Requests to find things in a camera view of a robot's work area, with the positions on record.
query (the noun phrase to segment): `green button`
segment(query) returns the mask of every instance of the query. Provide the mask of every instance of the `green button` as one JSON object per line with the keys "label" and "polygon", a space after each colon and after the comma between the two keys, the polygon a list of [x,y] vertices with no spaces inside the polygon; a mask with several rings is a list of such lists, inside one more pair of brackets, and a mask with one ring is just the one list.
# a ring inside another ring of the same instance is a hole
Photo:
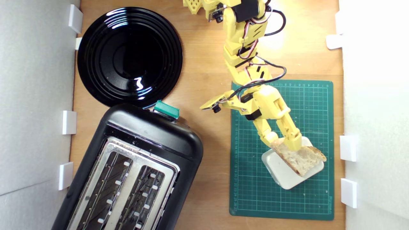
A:
{"label": "green button", "polygon": [[168,116],[171,116],[175,119],[179,118],[179,109],[172,107],[168,104],[163,103],[161,100],[156,102],[155,107],[153,108],[154,110],[164,113]]}

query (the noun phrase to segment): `black plate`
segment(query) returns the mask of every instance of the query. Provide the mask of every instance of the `black plate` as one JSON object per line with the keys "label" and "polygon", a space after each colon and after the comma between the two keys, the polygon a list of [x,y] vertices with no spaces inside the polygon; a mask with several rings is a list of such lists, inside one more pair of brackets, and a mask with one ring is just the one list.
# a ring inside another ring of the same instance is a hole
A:
{"label": "black plate", "polygon": [[85,32],[78,71],[85,88],[101,103],[150,107],[175,86],[182,69],[182,45],[161,15],[139,7],[110,11]]}

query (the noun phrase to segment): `green cutting mat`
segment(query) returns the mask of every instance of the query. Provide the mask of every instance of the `green cutting mat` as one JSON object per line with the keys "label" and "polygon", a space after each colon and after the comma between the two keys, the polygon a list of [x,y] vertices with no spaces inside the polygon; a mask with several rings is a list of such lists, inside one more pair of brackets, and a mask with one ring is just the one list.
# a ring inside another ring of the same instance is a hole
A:
{"label": "green cutting mat", "polygon": [[[286,219],[334,219],[334,116],[330,81],[279,80],[276,87],[302,135],[327,157],[324,169],[290,190],[278,186],[261,161],[268,150],[251,121],[231,112],[230,214]],[[269,124],[281,133],[275,123]]]}

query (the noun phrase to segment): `bread crust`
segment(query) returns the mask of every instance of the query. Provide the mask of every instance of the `bread crust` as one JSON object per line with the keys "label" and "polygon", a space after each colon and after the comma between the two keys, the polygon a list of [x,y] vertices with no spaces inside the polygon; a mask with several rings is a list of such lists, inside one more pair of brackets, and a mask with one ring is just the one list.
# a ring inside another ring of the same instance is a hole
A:
{"label": "bread crust", "polygon": [[[296,168],[294,165],[292,165],[291,163],[289,163],[289,162],[284,158],[283,153],[279,150],[278,147],[279,147],[281,144],[283,144],[283,141],[284,141],[283,138],[280,138],[280,139],[275,140],[275,141],[272,143],[271,148],[277,153],[277,155],[280,156],[281,159],[283,159],[283,161],[284,161],[297,175],[303,176],[303,175],[301,175],[301,173],[297,170],[297,168]],[[319,149],[317,149],[316,147],[314,147],[314,146],[303,146],[303,147],[301,147],[301,149],[302,149],[302,148],[307,148],[307,149],[311,150],[315,155],[318,155],[323,162],[327,161],[327,157],[325,157],[325,155],[324,155]]]}

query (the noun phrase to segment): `bread slice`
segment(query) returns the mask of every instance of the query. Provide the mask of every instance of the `bread slice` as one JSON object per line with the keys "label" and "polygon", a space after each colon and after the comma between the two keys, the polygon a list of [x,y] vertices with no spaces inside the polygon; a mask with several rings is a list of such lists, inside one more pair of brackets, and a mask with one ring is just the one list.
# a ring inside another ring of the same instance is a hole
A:
{"label": "bread slice", "polygon": [[298,151],[291,151],[284,144],[284,138],[275,140],[271,148],[298,175],[304,176],[321,161],[327,161],[322,152],[313,146],[302,146]]}

